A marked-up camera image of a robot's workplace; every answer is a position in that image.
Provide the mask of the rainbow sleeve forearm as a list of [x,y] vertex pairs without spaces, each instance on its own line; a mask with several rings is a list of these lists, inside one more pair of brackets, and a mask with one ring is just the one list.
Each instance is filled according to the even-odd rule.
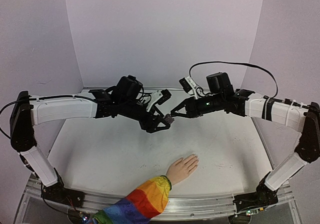
[[147,224],[165,210],[172,185],[162,175],[147,180],[126,197],[92,215],[90,224]]

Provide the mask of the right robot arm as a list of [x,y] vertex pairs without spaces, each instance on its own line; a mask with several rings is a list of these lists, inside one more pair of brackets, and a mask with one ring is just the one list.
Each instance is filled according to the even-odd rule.
[[304,104],[238,89],[201,98],[187,98],[170,114],[173,117],[197,118],[223,110],[251,117],[257,122],[267,150],[275,154],[280,150],[276,145],[284,145],[285,150],[289,151],[288,156],[262,178],[254,192],[234,196],[235,213],[249,216],[254,211],[277,204],[277,192],[281,185],[320,157],[319,108],[316,102]]

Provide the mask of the purple nail polish bottle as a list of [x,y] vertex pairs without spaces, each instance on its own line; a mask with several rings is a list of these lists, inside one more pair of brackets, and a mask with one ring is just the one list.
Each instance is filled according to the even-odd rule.
[[163,118],[168,124],[172,124],[174,122],[174,118],[170,114],[166,114]]

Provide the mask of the mannequin hand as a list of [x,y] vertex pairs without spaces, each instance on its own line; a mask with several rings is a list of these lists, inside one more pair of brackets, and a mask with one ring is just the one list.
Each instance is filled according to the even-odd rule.
[[191,154],[186,158],[180,158],[170,165],[166,177],[174,186],[188,178],[198,167],[199,157]]

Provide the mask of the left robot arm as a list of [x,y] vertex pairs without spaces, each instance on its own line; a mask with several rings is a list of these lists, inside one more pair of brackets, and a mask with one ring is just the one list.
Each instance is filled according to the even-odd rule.
[[[171,98],[171,93],[158,90],[143,94],[142,88],[117,94],[115,87],[93,89],[80,94],[54,96],[33,96],[22,91],[12,102],[10,116],[10,143],[18,152],[24,165],[42,184],[40,196],[45,201],[81,208],[85,193],[65,184],[60,168],[56,168],[54,154],[58,146],[69,146],[69,139],[63,140],[63,133],[72,119],[83,120],[116,117],[118,115],[138,121],[142,130],[155,133],[167,130],[171,121],[158,106]],[[47,154],[42,152],[35,134],[35,126],[62,120],[62,126]]]

